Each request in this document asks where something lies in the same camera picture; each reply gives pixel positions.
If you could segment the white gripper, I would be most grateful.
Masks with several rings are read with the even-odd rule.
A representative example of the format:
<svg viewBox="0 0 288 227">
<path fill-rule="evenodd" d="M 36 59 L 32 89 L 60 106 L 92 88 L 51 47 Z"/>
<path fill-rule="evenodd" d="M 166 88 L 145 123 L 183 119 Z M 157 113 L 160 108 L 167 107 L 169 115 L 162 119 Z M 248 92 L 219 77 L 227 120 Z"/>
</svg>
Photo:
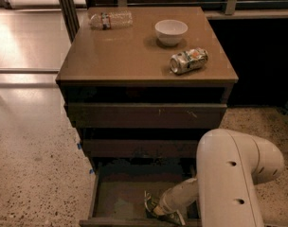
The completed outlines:
<svg viewBox="0 0 288 227">
<path fill-rule="evenodd" d="M 171 214 L 178 210 L 178 204 L 173 194 L 163 194 L 153 212 L 158 216 Z"/>
</svg>

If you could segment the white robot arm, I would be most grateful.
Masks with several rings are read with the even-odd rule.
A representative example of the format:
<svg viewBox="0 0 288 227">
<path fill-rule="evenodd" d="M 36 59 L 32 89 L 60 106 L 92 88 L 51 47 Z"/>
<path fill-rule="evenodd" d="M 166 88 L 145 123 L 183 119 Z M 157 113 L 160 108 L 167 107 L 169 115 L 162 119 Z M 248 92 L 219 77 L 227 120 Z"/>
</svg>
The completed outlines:
<svg viewBox="0 0 288 227">
<path fill-rule="evenodd" d="M 255 186 L 275 180 L 284 168 L 279 148 L 258 136 L 216 129 L 204 134 L 196 153 L 197 174 L 145 200 L 157 218 L 183 225 L 179 211 L 199 202 L 203 227 L 264 227 Z"/>
</svg>

